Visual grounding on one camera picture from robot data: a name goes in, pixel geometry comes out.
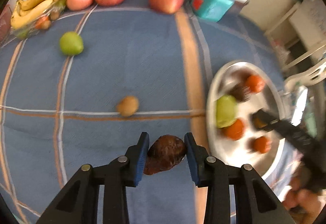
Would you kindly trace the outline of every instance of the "person's hand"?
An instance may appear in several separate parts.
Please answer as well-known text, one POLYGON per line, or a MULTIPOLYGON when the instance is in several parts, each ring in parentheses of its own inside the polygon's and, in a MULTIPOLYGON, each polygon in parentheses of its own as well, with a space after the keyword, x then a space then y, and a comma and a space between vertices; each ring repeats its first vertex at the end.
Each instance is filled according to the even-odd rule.
POLYGON ((306 213, 296 214, 290 211, 293 219, 300 224, 312 224, 319 213, 321 212, 325 203, 318 198, 317 194, 307 190, 301 189, 298 178, 292 178, 290 182, 291 190, 286 194, 285 200, 282 202, 287 210, 293 207, 301 206, 306 213))

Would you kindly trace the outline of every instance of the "teal container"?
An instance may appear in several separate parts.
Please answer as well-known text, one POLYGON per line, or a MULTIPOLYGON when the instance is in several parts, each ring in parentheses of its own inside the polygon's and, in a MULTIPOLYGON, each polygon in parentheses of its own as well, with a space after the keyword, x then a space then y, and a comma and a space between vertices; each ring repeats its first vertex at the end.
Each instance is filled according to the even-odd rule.
POLYGON ((218 22, 233 4, 233 0, 191 1, 191 7, 198 17, 214 22, 218 22))

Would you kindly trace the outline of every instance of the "oval plate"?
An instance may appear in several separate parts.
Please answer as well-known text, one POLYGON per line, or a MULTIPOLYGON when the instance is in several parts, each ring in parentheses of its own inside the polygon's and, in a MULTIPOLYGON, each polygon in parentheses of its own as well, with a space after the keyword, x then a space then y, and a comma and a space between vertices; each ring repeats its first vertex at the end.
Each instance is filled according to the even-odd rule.
POLYGON ((224 65, 215 75, 207 99, 207 134, 211 154, 225 164, 241 167, 251 164, 265 180, 278 164, 284 147, 284 139, 279 138, 276 132, 257 131, 251 123, 250 115, 263 108, 280 119, 285 117, 281 98, 276 87, 268 76, 255 65, 232 61, 224 65), (252 94, 249 101, 238 103, 237 117, 246 123, 246 131, 242 139, 232 141, 227 139, 221 130, 216 128, 215 101, 226 94, 237 83, 247 79, 252 74, 258 74, 266 85, 262 92, 252 94), (271 150, 266 154, 252 151, 252 140, 267 135, 272 140, 271 150))

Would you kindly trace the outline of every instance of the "tablecloth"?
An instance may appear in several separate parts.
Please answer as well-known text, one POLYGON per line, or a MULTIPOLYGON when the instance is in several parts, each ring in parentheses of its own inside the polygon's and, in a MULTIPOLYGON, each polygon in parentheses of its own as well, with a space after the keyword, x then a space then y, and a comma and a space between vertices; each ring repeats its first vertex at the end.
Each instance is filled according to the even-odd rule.
MULTIPOLYGON (((35 223, 81 165, 109 163, 142 131, 151 144, 190 131, 207 144, 209 84, 236 59, 260 67, 283 89, 276 57, 257 26, 231 13, 207 22, 188 4, 175 15, 151 11, 147 0, 91 6, 64 13, 48 31, 24 41, 10 39, 0 49, 0 192, 9 208, 35 223), (82 36, 82 54, 60 52, 66 31, 82 36), (129 119, 115 109, 126 95, 140 102, 129 119)), ((276 194, 289 182, 293 160, 286 143, 266 180, 276 194)), ((130 223, 196 223, 195 192, 186 159, 170 171, 144 175, 137 188, 127 188, 130 223)), ((101 199, 98 208, 100 223, 101 199)), ((233 203, 231 216, 235 223, 233 203)))

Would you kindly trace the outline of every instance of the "silver screw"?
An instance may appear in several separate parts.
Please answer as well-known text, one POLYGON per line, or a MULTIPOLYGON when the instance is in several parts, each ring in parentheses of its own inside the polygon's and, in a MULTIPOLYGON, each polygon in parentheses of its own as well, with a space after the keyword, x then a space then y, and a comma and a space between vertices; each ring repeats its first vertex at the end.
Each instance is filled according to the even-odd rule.
POLYGON ((245 164, 243 167, 245 170, 252 170, 252 166, 250 164, 245 164))
POLYGON ((208 156, 208 157, 206 158, 206 160, 207 160, 209 163, 214 163, 214 162, 216 162, 216 158, 213 157, 213 156, 208 156))
POLYGON ((120 156, 118 158, 118 162, 126 162, 128 160, 128 158, 126 156, 120 156))
POLYGON ((81 167, 81 170, 82 171, 88 171, 90 170, 91 166, 89 164, 84 164, 82 167, 81 167))

